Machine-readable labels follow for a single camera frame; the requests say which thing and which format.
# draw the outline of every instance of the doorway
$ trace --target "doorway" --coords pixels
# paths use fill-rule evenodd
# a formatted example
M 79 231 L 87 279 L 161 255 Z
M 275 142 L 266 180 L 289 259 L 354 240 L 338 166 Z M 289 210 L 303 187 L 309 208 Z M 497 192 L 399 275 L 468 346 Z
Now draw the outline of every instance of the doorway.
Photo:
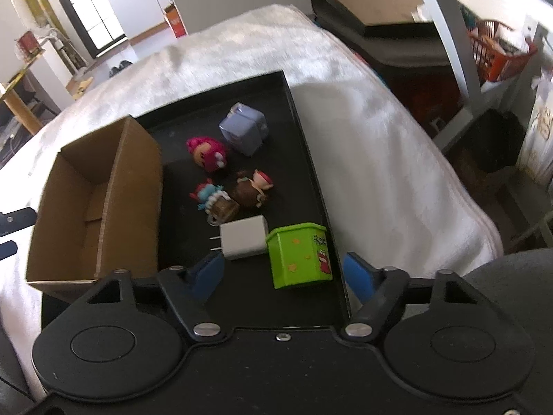
M 125 38 L 108 0 L 60 0 L 60 2 L 93 58 Z

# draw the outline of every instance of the screw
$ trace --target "screw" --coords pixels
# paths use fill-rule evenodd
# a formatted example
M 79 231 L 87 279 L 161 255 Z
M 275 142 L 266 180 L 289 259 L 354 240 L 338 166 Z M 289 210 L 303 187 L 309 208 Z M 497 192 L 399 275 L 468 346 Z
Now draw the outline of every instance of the screw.
M 213 337 L 221 332 L 221 327 L 215 323 L 200 323 L 194 326 L 194 334 L 199 337 Z
M 285 334 L 281 332 L 280 334 L 277 334 L 275 337 L 278 341 L 290 341 L 292 340 L 292 336 L 290 334 Z
M 367 337 L 373 332 L 373 328 L 364 323 L 352 323 L 346 326 L 346 334 L 350 337 Z

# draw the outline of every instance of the orange basket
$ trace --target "orange basket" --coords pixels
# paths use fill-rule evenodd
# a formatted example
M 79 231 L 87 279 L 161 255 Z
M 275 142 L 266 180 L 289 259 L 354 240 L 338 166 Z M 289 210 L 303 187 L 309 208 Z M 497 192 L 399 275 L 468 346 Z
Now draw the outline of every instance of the orange basket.
M 479 20 L 476 22 L 478 34 L 481 36 L 487 35 L 491 38 L 496 36 L 499 25 L 513 31 L 510 26 L 497 20 Z M 472 33 L 468 33 L 468 35 L 471 40 L 472 53 L 475 57 L 476 66 L 478 67 L 478 75 L 484 81 L 496 82 L 512 78 L 523 70 L 530 58 L 537 51 L 536 46 L 528 42 L 528 45 L 530 45 L 528 53 L 516 56 L 504 55 L 491 48 L 485 41 L 481 40 L 476 35 Z

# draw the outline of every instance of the toy figure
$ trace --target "toy figure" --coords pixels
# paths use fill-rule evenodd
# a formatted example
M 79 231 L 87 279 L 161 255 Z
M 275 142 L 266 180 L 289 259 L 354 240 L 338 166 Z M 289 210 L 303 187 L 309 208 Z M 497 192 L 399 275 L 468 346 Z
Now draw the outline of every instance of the toy figure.
M 266 202 L 265 191 L 273 188 L 273 181 L 264 172 L 255 170 L 252 179 L 246 172 L 238 173 L 236 188 L 231 192 L 232 198 L 245 208 L 260 208 Z
M 227 149 L 218 140 L 211 137 L 194 137 L 186 142 L 188 152 L 194 162 L 207 172 L 216 172 L 227 164 Z
M 231 199 L 222 186 L 216 186 L 211 179 L 198 184 L 196 192 L 190 194 L 190 198 L 198 203 L 198 210 L 205 210 L 207 222 L 212 226 L 219 226 L 234 218 L 240 206 Z

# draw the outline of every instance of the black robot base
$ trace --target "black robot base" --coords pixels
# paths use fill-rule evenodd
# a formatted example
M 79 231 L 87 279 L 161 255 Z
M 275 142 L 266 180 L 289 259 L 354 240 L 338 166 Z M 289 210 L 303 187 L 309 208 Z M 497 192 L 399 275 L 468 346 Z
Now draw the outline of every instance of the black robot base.
M 37 338 L 50 393 L 28 413 L 530 415 L 517 389 L 534 346 L 516 321 L 447 270 L 415 279 L 354 253 L 344 266 L 371 293 L 348 324 L 267 329 L 219 326 L 182 267 L 117 270 Z M 413 304 L 426 310 L 407 316 Z

